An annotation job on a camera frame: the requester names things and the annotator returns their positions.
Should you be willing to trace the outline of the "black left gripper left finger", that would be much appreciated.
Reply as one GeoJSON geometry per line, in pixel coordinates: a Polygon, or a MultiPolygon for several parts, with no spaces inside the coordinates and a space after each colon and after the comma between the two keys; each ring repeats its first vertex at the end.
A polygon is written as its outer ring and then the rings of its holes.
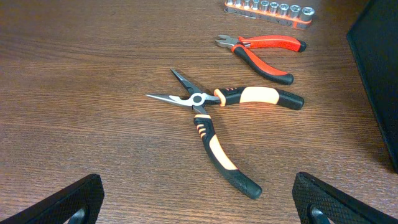
{"type": "Polygon", "coordinates": [[[98,174],[89,174],[2,223],[95,223],[104,199],[98,174]]]}

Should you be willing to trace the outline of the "socket set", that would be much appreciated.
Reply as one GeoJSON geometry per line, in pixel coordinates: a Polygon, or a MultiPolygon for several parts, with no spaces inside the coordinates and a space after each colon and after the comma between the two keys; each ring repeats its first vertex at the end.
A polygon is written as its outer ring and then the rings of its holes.
{"type": "Polygon", "coordinates": [[[262,19],[294,29],[307,29],[312,23],[315,10],[293,4],[266,0],[226,0],[224,11],[252,19],[262,19]]]}

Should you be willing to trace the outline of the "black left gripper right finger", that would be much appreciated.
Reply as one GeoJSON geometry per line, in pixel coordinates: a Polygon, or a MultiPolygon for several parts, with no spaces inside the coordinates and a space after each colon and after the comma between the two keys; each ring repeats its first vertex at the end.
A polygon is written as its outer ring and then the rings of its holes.
{"type": "Polygon", "coordinates": [[[292,196],[302,223],[397,224],[397,219],[306,173],[295,176],[292,196]]]}

